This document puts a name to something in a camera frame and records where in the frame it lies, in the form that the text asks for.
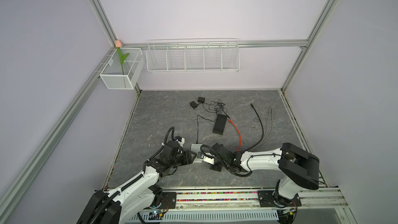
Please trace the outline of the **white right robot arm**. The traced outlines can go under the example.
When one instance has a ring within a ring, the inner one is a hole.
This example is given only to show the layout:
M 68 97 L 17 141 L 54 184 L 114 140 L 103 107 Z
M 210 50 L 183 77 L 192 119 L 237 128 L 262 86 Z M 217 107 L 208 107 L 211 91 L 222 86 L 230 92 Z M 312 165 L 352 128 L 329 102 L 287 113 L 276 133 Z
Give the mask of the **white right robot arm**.
M 249 177 L 257 170 L 284 173 L 273 193 L 276 200 L 292 200 L 303 189 L 319 189 L 319 158 L 291 143 L 262 152 L 231 152 L 218 143 L 212 147 L 201 145 L 198 158 L 210 164 L 212 170 L 225 168 L 238 177 Z

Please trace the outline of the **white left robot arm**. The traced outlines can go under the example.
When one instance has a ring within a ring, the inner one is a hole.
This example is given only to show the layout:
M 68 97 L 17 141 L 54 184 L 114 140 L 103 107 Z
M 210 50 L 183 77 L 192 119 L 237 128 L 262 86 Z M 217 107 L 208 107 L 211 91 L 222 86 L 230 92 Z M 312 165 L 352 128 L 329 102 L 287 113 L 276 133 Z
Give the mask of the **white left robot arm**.
M 77 222 L 124 224 L 143 209 L 161 205 L 163 189 L 157 182 L 178 167 L 192 164 L 196 156 L 183 149 L 184 138 L 175 136 L 174 131 L 175 127 L 169 128 L 161 148 L 145 160 L 138 174 L 115 189 L 96 191 Z

